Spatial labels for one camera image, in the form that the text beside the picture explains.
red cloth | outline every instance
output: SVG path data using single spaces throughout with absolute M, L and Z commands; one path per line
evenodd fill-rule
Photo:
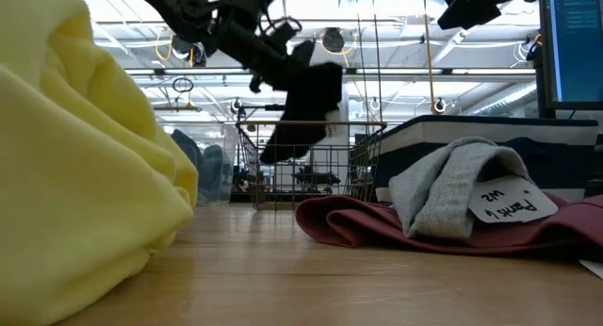
M 567 204 L 554 215 L 528 223 L 486 224 L 476 220 L 468 240 L 410 239 L 402 233 L 396 210 L 348 197 L 310 199 L 298 207 L 297 223 L 315 241 L 344 247 L 410 245 L 458 254 L 504 254 L 594 243 L 603 246 L 603 196 Z

navy and white fabric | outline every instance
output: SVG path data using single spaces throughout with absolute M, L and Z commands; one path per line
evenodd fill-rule
M 596 121 L 422 116 L 383 134 L 373 170 L 377 200 L 392 202 L 388 182 L 450 142 L 482 137 L 515 149 L 541 189 L 568 201 L 584 196 L 595 163 Z

monitor screen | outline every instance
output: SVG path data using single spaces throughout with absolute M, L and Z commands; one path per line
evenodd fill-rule
M 603 0 L 546 0 L 549 100 L 603 108 Z

yellow fabric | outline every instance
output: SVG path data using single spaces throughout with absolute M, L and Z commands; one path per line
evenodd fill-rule
M 0 19 L 0 325 L 45 325 L 170 245 L 197 172 L 82 0 L 0 0 Z

wooden table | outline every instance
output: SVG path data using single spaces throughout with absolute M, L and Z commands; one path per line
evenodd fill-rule
M 320 245 L 290 211 L 198 208 L 138 276 L 60 325 L 603 325 L 577 264 Z

